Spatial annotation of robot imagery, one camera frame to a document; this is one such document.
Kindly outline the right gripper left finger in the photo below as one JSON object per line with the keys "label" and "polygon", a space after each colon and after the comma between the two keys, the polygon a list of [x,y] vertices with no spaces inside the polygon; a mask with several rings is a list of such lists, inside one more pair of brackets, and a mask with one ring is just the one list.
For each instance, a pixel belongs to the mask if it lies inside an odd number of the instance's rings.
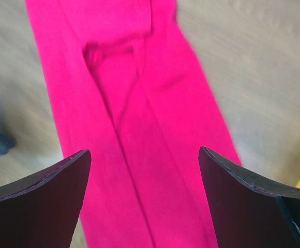
{"label": "right gripper left finger", "polygon": [[0,187],[0,247],[70,247],[91,167],[81,150]]}

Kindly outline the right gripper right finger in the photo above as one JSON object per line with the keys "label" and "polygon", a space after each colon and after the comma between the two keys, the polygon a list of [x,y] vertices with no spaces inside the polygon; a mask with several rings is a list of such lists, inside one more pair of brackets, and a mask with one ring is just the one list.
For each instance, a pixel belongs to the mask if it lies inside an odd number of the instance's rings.
{"label": "right gripper right finger", "polygon": [[199,164],[219,247],[300,247],[300,189],[207,147]]}

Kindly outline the red t shirt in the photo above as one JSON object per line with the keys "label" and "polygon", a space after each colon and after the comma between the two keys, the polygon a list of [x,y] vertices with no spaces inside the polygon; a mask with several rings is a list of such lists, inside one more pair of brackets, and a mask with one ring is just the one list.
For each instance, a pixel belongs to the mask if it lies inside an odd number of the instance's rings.
{"label": "red t shirt", "polygon": [[88,247],[217,247],[198,154],[239,162],[176,1],[26,1]]}

